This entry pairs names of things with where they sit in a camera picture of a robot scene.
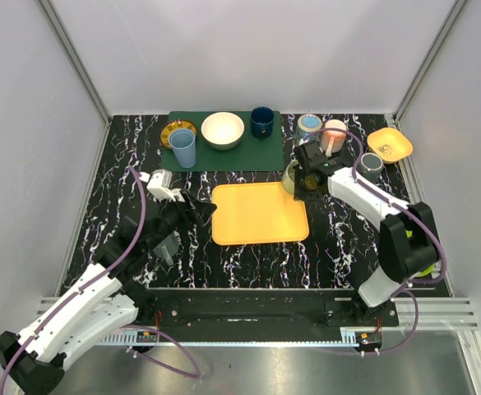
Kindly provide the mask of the dark grey mug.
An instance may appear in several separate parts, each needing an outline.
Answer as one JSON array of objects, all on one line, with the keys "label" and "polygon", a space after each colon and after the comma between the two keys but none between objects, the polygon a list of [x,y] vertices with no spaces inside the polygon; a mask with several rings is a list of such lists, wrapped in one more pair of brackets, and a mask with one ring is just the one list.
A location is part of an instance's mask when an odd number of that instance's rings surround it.
[{"label": "dark grey mug", "polygon": [[367,181],[374,184],[379,179],[383,168],[382,158],[373,152],[367,152],[360,158],[357,171]]}]

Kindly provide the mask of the sage green mug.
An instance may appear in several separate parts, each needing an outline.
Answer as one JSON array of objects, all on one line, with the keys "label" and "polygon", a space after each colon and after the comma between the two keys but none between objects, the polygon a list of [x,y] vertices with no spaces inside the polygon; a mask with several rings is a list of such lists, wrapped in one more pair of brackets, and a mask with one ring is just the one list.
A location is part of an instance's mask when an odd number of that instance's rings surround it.
[{"label": "sage green mug", "polygon": [[294,195],[295,168],[297,165],[298,161],[292,160],[287,165],[281,180],[284,191],[291,196]]}]

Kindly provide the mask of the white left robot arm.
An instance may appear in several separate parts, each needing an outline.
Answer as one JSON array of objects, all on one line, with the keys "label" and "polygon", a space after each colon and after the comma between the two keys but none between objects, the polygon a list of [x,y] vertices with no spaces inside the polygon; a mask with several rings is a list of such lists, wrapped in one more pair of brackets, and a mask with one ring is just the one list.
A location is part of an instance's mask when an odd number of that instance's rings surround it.
[{"label": "white left robot arm", "polygon": [[0,393],[12,379],[27,394],[49,394],[65,371],[119,328],[164,323],[154,291],[136,281],[150,252],[173,232],[203,226],[217,206],[187,191],[150,202],[140,194],[73,286],[19,332],[0,335]]}]

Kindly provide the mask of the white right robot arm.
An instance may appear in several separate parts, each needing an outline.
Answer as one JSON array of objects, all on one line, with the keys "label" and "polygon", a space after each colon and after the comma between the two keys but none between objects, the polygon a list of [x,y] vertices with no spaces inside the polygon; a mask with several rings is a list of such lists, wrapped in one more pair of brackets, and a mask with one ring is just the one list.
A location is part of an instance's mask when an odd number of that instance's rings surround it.
[{"label": "white right robot arm", "polygon": [[432,209],[424,202],[410,204],[366,180],[344,158],[330,159],[317,142],[294,149],[294,198],[311,201],[323,195],[337,198],[364,216],[379,231],[378,268],[357,289],[359,300],[350,316],[368,326],[403,284],[435,263],[444,263]]}]

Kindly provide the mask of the pink mug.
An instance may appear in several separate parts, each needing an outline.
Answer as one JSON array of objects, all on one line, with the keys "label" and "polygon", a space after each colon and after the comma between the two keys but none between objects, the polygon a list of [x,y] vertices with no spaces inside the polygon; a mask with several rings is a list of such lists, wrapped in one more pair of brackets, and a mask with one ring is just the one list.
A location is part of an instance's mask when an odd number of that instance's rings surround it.
[{"label": "pink mug", "polygon": [[331,119],[324,125],[327,131],[321,134],[320,147],[326,157],[333,156],[340,151],[346,139],[346,124],[338,119]]}]

